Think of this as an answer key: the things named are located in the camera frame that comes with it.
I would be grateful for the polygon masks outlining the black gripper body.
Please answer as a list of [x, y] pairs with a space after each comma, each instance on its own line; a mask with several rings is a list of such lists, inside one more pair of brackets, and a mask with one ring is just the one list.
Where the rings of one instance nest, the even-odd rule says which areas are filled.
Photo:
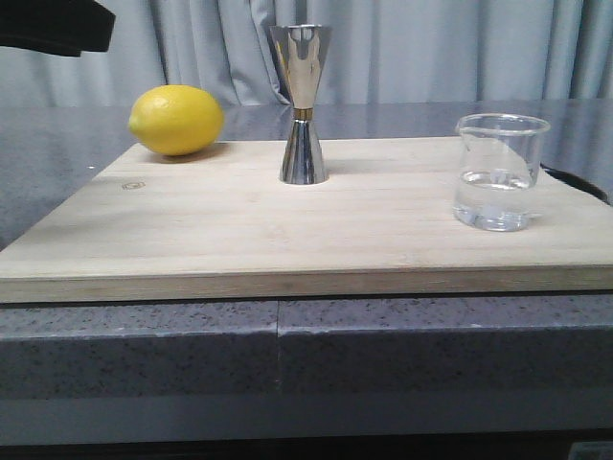
[[63, 57], [106, 52], [115, 19], [96, 1], [3, 1], [1, 45]]

